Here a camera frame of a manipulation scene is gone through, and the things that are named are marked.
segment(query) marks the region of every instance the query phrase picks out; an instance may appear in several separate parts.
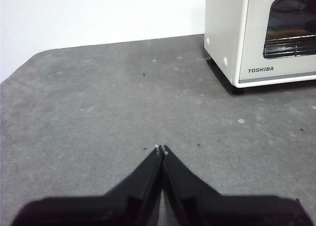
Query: white toaster oven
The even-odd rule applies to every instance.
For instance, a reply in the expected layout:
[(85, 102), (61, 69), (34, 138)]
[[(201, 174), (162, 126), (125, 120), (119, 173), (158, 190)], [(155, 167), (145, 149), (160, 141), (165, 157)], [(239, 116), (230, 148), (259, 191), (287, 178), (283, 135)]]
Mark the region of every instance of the white toaster oven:
[(316, 0), (206, 0), (204, 47), (237, 88), (316, 79)]

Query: gray table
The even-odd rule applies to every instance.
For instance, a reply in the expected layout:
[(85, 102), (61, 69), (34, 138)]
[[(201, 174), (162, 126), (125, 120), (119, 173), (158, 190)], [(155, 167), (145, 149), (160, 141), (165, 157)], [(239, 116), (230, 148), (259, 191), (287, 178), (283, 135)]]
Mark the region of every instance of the gray table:
[(222, 194), (299, 198), (316, 222), (315, 81), (235, 96), (194, 35), (48, 50), (4, 81), (1, 225), (31, 200), (104, 194), (156, 143)]

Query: white wall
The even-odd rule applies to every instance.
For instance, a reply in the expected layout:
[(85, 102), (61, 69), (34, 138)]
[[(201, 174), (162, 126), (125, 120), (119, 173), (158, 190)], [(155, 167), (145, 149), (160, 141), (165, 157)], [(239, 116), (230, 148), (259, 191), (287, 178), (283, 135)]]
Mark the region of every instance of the white wall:
[(205, 0), (1, 0), (1, 82), (53, 48), (204, 33)]

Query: toaster oven foot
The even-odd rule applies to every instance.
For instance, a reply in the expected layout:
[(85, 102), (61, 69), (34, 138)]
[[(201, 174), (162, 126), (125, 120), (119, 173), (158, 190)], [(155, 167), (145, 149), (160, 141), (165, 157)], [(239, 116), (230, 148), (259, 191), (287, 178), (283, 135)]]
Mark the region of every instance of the toaster oven foot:
[(244, 93), (243, 88), (236, 88), (235, 86), (232, 86), (232, 93), (235, 95), (241, 95)]

